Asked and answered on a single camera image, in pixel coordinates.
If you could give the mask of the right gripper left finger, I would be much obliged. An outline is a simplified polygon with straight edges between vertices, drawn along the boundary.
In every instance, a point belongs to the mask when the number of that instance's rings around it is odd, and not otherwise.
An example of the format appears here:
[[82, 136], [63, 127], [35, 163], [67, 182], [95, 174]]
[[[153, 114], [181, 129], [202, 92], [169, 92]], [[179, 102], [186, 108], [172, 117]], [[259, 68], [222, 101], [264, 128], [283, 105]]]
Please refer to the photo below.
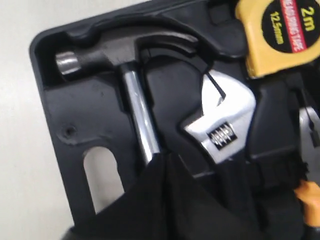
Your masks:
[[157, 154], [137, 182], [97, 215], [71, 227], [65, 240], [168, 240], [169, 154]]

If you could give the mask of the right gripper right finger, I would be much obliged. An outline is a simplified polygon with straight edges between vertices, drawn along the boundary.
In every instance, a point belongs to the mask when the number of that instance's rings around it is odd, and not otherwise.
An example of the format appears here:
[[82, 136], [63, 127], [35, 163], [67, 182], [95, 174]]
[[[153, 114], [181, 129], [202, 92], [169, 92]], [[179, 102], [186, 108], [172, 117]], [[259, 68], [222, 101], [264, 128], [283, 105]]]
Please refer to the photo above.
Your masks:
[[253, 226], [220, 205], [174, 153], [166, 157], [165, 177], [171, 240], [304, 239], [302, 211], [292, 191], [258, 199], [258, 226]]

